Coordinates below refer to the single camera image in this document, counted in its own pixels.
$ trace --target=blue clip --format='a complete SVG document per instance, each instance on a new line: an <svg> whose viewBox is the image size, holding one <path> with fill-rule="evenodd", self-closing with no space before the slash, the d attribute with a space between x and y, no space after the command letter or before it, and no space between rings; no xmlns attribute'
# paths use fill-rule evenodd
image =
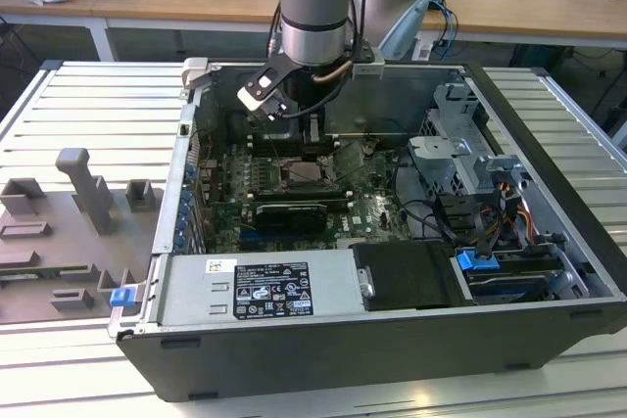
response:
<svg viewBox="0 0 627 418"><path fill-rule="evenodd" d="M462 271L468 269L499 269L501 267L494 255L489 258L480 258L477 257L474 249L462 251L457 258Z"/></svg>
<svg viewBox="0 0 627 418"><path fill-rule="evenodd" d="M117 288L111 292L109 305L111 307L135 307L137 288Z"/></svg>

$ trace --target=desk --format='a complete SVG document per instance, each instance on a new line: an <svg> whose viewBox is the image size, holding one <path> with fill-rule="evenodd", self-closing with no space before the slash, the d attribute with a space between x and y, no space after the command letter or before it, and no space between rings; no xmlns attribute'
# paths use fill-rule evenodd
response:
<svg viewBox="0 0 627 418"><path fill-rule="evenodd" d="M458 39L565 46L627 47L627 0L447 0L459 17ZM267 31L277 0L71 0L38 7L0 0L11 23L84 26L98 55L117 54L109 29ZM443 27L429 12L421 38Z"/></svg>

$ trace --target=black plastic cover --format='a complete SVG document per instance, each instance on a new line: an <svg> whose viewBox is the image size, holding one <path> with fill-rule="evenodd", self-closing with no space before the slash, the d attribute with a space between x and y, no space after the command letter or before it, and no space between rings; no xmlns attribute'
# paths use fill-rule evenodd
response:
<svg viewBox="0 0 627 418"><path fill-rule="evenodd" d="M357 268L369 271L374 296L366 310L465 305L453 271L453 247L441 242L399 241L353 246Z"/></svg>

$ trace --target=metal bracket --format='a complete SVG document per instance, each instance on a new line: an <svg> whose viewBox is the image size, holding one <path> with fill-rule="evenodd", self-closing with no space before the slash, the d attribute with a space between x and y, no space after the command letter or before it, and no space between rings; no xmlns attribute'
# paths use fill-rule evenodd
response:
<svg viewBox="0 0 627 418"><path fill-rule="evenodd" d="M272 56L244 85L244 88L258 102L269 97L274 89L295 70L303 66L296 64L285 54Z"/></svg>

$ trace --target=power supply label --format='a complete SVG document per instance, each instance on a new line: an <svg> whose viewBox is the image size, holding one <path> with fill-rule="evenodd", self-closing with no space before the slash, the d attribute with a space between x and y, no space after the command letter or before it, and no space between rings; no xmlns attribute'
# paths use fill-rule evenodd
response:
<svg viewBox="0 0 627 418"><path fill-rule="evenodd" d="M314 315L307 264L235 266L233 315L238 320Z"/></svg>

